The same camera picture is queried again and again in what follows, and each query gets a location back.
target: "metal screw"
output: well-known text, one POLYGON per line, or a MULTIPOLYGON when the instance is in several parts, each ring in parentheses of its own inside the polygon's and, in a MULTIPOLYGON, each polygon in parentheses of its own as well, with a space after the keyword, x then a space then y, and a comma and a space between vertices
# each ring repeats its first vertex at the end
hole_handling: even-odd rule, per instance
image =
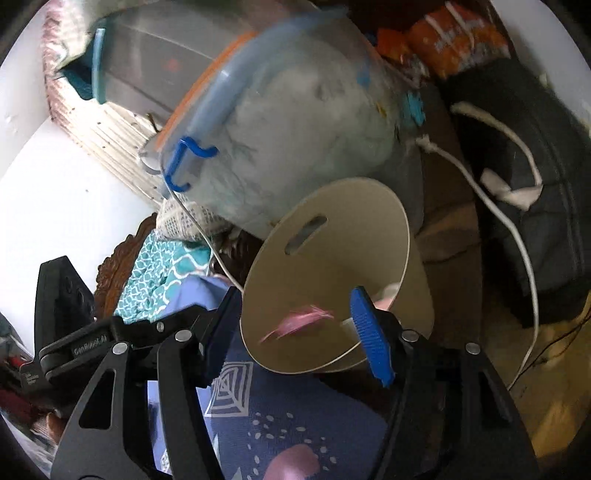
POLYGON ((418 340, 418 333, 414 330, 405 330, 402 332, 402 339, 408 343, 414 343, 418 340))
POLYGON ((127 348, 127 343, 125 342, 116 343, 113 346, 113 353, 115 355, 121 355, 122 353, 125 353, 127 351, 127 348))
POLYGON ((467 343, 466 352, 468 352, 470 355, 478 355, 480 353, 480 345, 473 342, 467 343))
POLYGON ((179 330, 174 334, 174 339, 177 342, 187 342, 192 336, 193 334, 191 333, 191 330, 179 330))

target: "plastic storage container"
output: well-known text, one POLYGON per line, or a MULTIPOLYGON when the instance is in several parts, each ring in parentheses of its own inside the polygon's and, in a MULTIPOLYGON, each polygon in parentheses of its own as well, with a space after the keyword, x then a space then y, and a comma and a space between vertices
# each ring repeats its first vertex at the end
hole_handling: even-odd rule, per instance
POLYGON ((423 221, 420 156, 402 121, 407 88, 343 10, 265 30, 198 81, 143 152, 169 186, 266 238, 331 181, 372 177, 423 221))
POLYGON ((113 14, 100 27, 97 100, 151 113, 162 124, 211 62, 251 30, 232 9, 171 1, 113 14))

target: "white cable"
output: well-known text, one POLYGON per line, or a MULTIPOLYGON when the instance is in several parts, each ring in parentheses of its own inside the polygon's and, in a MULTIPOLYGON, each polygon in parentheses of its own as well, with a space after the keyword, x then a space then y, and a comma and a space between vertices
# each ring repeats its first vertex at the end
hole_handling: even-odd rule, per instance
POLYGON ((489 127, 495 128, 502 134, 509 137, 509 139, 511 139, 511 141, 521 149, 525 155, 525 158, 527 158, 527 161, 530 164, 531 174, 534 176, 534 184, 536 186, 543 184, 542 175, 538 169, 538 165, 535 164, 535 159, 530 148, 511 128, 509 128, 500 120, 497 120, 489 112, 468 102, 454 103, 450 107, 450 112, 455 113, 456 115, 464 115, 473 118, 474 120, 478 120, 479 122, 482 122, 489 127))
POLYGON ((462 172, 462 175, 464 175, 464 178, 470 184, 470 187, 472 187, 472 190, 474 190, 474 192, 478 195, 480 200, 482 200, 484 202, 486 207, 493 213, 493 215, 495 215, 499 219, 499 221, 503 225, 505 225, 507 227, 507 229, 511 232, 511 235, 513 235, 513 238, 515 239, 515 243, 517 244, 517 247, 519 248, 519 252, 521 253, 521 256, 523 258, 525 270, 527 272, 527 276, 530 281, 531 304, 532 304, 532 309, 534 312, 534 337, 532 339, 530 347, 527 350, 527 353, 523 357, 523 361, 521 362, 521 366, 519 367, 519 370, 517 371, 517 375, 513 379, 513 382, 511 382, 509 384, 508 389, 510 390, 513 387, 513 385, 515 384, 515 382, 517 381, 517 379, 519 378, 519 374, 521 373, 521 371, 525 368, 525 364, 529 360, 531 352, 534 350, 535 344, 538 341, 538 333, 540 331, 540 308, 538 305, 538 290, 535 285, 534 269, 531 265, 530 256, 527 252, 527 249, 525 247, 523 239, 521 238, 521 235, 519 234, 519 230, 517 229, 515 224, 513 222, 511 222, 511 220, 509 219, 509 217, 507 217, 507 215, 505 215, 503 212, 501 212, 501 210, 499 210, 499 207, 497 207, 494 204, 494 202, 488 197, 488 195, 480 188, 480 186, 476 183, 476 181, 474 180, 472 175, 470 175, 470 173, 468 172, 466 167, 462 164, 462 162, 460 162, 456 157, 454 157, 450 153, 439 148, 439 146, 437 144, 431 142, 428 135, 424 135, 423 137, 417 138, 416 143, 425 152, 438 154, 439 156, 445 158, 447 161, 449 161, 450 163, 455 165, 456 168, 460 172, 462 172))
POLYGON ((164 179, 164 157, 160 157, 160 173, 162 174, 162 178, 163 178, 164 184, 166 185, 166 188, 168 189, 168 191, 170 192, 170 194, 172 195, 174 200, 176 200, 178 205, 183 209, 183 211, 187 214, 187 216, 195 224, 197 231, 201 234, 201 236, 203 237, 203 239, 207 243, 207 246, 209 246, 209 248, 212 250, 213 256, 216 257, 216 260, 220 264, 220 267, 222 267, 223 272, 226 274, 228 279, 230 279, 230 281, 234 284, 234 286, 238 290, 240 290, 240 293, 244 293, 244 288, 242 287, 242 285, 240 285, 238 283, 238 281, 229 272, 228 268, 226 267, 226 264, 222 260, 222 257, 220 257, 220 254, 217 253, 217 249, 213 246, 211 240, 207 237, 207 235, 205 234, 205 232, 201 228, 201 225, 199 225, 199 222, 197 221, 197 219, 193 216, 193 214, 191 212, 189 212, 189 209, 187 207, 185 207, 184 203, 181 202, 181 199, 178 198, 176 192, 174 192, 166 183, 166 180, 164 179))

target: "patterned teal cloth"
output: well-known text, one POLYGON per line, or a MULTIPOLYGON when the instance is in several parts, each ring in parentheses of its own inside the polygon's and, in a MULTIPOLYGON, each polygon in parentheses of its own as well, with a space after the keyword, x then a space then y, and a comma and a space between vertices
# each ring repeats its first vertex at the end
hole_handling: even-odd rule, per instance
POLYGON ((190 248, 177 241, 158 242, 155 232, 151 232, 135 260, 115 315, 125 323, 157 320, 182 279, 207 275, 211 250, 206 245, 196 245, 190 248))

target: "orange snack bag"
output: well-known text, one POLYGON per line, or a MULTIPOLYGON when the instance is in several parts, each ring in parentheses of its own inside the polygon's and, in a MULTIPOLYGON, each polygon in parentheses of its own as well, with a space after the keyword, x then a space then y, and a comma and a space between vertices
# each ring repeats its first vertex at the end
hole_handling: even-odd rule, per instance
POLYGON ((382 57, 392 60, 415 87, 419 87, 423 78, 429 77, 428 68, 408 46, 403 33, 379 28, 376 50, 382 57))
POLYGON ((425 15, 405 37, 410 48, 442 79, 509 57, 509 45, 494 25, 452 2, 425 15))

